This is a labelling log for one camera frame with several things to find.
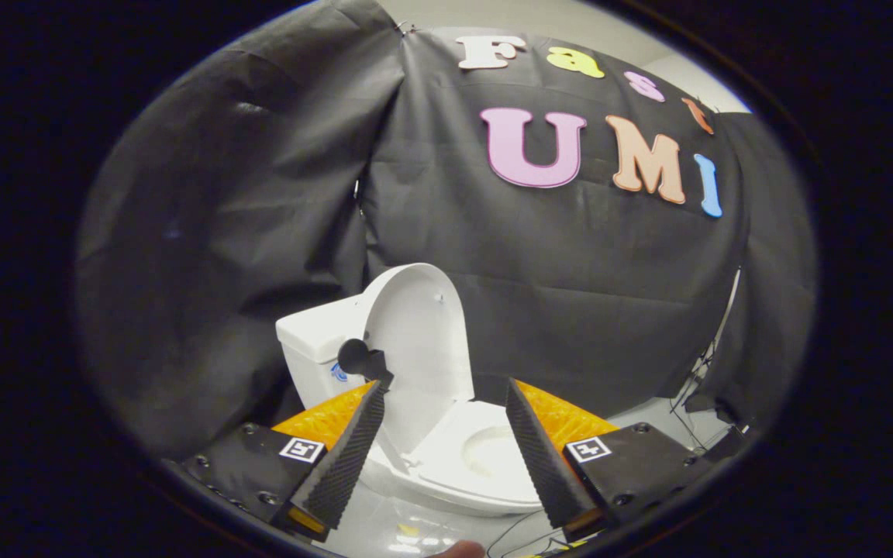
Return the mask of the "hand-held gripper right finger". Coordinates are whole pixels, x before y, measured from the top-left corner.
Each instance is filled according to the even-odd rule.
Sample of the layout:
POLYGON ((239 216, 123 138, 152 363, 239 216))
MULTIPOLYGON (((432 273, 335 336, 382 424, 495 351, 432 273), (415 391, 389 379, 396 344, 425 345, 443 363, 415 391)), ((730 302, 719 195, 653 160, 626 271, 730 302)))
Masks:
POLYGON ((715 465, 649 423, 614 426, 513 377, 505 413, 543 512, 568 543, 640 522, 715 465))

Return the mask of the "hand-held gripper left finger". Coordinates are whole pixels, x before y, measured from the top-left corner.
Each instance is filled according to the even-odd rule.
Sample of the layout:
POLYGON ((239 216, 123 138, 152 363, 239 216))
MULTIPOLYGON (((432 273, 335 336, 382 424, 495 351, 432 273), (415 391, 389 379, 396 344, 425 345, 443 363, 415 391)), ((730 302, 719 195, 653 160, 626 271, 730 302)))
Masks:
POLYGON ((275 427, 244 423, 181 462, 181 476, 259 522, 323 543, 340 526, 385 415, 389 378, 275 427))

